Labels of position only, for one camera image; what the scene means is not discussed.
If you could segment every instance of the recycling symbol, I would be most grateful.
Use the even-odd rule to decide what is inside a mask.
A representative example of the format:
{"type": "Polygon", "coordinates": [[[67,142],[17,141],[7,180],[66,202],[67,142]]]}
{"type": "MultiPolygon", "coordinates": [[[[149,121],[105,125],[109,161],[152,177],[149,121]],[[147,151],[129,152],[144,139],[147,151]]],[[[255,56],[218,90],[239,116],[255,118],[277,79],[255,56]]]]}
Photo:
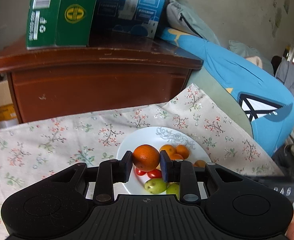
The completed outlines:
{"type": "Polygon", "coordinates": [[[44,25],[39,26],[39,32],[44,33],[46,31],[46,27],[44,25]]]}

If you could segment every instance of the tomato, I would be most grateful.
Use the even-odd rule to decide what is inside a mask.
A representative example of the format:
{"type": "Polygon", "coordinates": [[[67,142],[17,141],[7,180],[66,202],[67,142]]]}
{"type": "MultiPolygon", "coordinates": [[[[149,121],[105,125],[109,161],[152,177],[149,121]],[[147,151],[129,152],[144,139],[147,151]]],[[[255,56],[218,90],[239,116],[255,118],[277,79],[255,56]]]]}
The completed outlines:
{"type": "Polygon", "coordinates": [[[138,175],[138,176],[143,176],[143,175],[145,175],[147,172],[146,171],[141,171],[141,170],[139,170],[139,169],[135,169],[135,172],[136,172],[136,174],[138,175]]]}
{"type": "Polygon", "coordinates": [[[161,179],[163,177],[161,171],[157,169],[153,171],[148,171],[147,176],[151,179],[161,179]]]}

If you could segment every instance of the yellow triangle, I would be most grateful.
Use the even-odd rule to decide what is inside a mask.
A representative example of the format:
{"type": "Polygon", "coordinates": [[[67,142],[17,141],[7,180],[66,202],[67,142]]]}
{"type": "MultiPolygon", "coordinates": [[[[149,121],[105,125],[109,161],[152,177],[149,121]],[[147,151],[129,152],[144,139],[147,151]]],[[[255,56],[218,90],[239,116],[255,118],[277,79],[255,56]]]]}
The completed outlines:
{"type": "Polygon", "coordinates": [[[226,88],[228,93],[231,93],[233,91],[233,88],[226,88]]]}

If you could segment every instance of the black device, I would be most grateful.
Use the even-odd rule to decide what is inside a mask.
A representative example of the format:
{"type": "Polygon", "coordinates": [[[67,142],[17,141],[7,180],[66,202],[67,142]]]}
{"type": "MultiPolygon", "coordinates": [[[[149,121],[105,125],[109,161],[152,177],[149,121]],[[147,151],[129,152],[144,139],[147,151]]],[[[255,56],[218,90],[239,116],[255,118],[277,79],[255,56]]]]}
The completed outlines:
{"type": "Polygon", "coordinates": [[[132,152],[99,167],[77,163],[8,197],[2,220],[8,240],[19,239],[287,239],[293,216],[282,194],[216,163],[193,167],[160,152],[165,182],[179,182],[176,195],[119,195],[127,182],[132,152]],[[198,181],[207,199],[201,199],[198,181]],[[86,199],[96,182],[93,199],[86,199]]]}

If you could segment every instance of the tablecloth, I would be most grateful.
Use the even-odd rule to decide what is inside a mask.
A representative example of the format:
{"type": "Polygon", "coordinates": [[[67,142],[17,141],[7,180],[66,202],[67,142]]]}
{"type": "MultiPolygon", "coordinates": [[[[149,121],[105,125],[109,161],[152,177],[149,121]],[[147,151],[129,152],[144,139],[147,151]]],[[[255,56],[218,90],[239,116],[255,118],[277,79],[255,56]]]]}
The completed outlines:
{"type": "MultiPolygon", "coordinates": [[[[183,132],[198,142],[213,162],[240,174],[282,174],[241,127],[191,84],[159,105],[70,115],[0,130],[0,210],[11,194],[69,165],[85,162],[89,167],[98,166],[115,158],[127,135],[148,126],[183,132]]],[[[122,184],[115,186],[115,196],[118,193],[126,193],[122,184]]],[[[6,236],[0,216],[0,239],[6,236]]]]}

